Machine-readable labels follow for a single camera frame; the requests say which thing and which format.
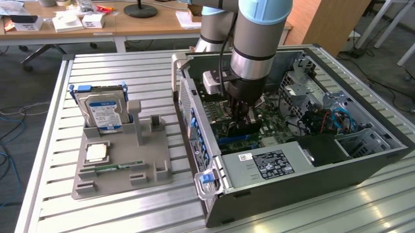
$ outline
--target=white label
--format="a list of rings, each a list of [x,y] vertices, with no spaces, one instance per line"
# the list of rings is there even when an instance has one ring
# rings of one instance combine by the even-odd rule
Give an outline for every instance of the white label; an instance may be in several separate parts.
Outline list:
[[[96,126],[102,130],[118,129],[121,125],[121,119],[118,114],[114,112],[116,102],[94,102],[89,103],[92,116],[94,119]]]
[[[112,35],[112,33],[93,33],[93,35]]]
[[[251,153],[239,155],[239,160],[240,161],[245,161],[245,160],[249,160],[249,159],[252,159],[252,154]]]

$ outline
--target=robotic arm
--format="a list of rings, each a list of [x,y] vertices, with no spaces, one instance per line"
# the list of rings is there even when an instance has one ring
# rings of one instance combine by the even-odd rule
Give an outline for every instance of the robotic arm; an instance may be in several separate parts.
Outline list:
[[[292,0],[180,0],[204,6],[201,34],[196,52],[219,51],[237,13],[233,32],[231,70],[204,74],[207,91],[213,94],[223,82],[235,122],[255,123],[252,108],[259,100],[271,72],[277,43],[292,8]]]

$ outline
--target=aluminum workbench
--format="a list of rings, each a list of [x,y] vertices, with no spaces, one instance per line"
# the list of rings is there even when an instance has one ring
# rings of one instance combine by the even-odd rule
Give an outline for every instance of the aluminum workbench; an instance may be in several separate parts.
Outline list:
[[[328,53],[311,50],[415,141],[413,124]],[[360,185],[207,229],[196,196],[171,91],[171,56],[185,50],[76,55],[61,64],[16,232],[276,233],[415,230],[415,155],[383,168]],[[336,88],[325,74],[316,79]],[[76,201],[70,198],[82,122],[68,85],[125,81],[141,100],[140,118],[161,114],[173,170],[171,184]]]

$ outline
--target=floor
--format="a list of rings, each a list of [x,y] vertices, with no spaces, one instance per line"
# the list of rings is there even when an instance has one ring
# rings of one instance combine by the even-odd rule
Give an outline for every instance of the floor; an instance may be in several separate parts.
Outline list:
[[[363,33],[365,27],[372,20],[372,16],[363,17],[356,26],[357,33]],[[169,50],[169,49],[185,49],[188,46],[196,44],[196,39],[176,39],[176,40],[157,40],[141,41],[139,43],[129,43],[129,51],[140,50]],[[405,71],[396,65],[397,60],[403,56],[407,49],[415,42],[415,33],[408,32],[400,28],[396,28],[389,35],[389,38],[384,42],[381,48],[373,49],[375,57],[367,55],[353,61],[360,66],[361,70],[368,74],[368,78],[372,80],[384,80],[392,82],[400,86],[413,86],[415,80],[405,81]],[[97,43],[98,48],[94,50],[89,47],[88,43],[62,45],[62,49],[68,53],[85,54],[85,53],[105,53],[114,52],[114,44],[110,42]],[[29,51],[33,51],[38,46],[29,46]],[[34,67],[32,73],[25,73],[20,67],[20,61],[28,53],[21,52],[16,46],[9,47],[6,53],[0,56],[0,108],[8,106],[26,106],[36,102],[48,101],[52,97],[52,91],[56,82],[56,76],[60,67],[61,55],[56,50],[49,50],[45,54],[37,58],[30,65]],[[359,71],[356,65],[351,61],[341,61],[344,66],[352,71],[352,73],[361,79],[365,78],[364,74]],[[407,70],[415,75],[415,57],[405,63]],[[379,85],[372,86],[377,94],[392,103],[392,95],[389,91]],[[409,110],[413,107],[412,101],[396,94],[396,104],[399,108]],[[41,112],[46,109],[46,106],[38,106],[29,113]],[[401,113],[411,122],[415,122],[415,115],[409,113]],[[21,116],[16,115],[12,119],[20,119]],[[25,191],[26,182],[29,179],[29,173],[32,169],[32,163],[34,160],[38,140],[41,136],[41,130],[44,126],[46,115],[28,116],[24,120],[25,131],[16,140],[6,143],[5,147],[8,153],[14,159],[17,172],[21,180],[21,192],[17,198],[13,200],[13,205],[0,208],[0,232],[13,232],[18,211],[20,202],[22,201],[22,194]],[[2,135],[10,128],[14,127],[14,122],[0,121],[0,135]],[[4,172],[4,166],[0,166],[0,174]],[[16,177],[12,171],[0,180],[0,205],[6,199],[13,196],[16,192]]]

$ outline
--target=circuit board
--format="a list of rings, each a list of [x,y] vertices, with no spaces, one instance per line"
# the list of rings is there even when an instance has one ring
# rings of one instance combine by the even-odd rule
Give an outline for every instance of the circuit board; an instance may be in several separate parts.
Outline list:
[[[285,119],[277,111],[272,95],[265,93],[255,108],[255,113],[263,120],[259,132],[237,138],[228,138],[228,128],[232,122],[228,101],[217,94],[208,95],[203,84],[197,89],[221,154],[283,144],[293,137],[285,125]]]

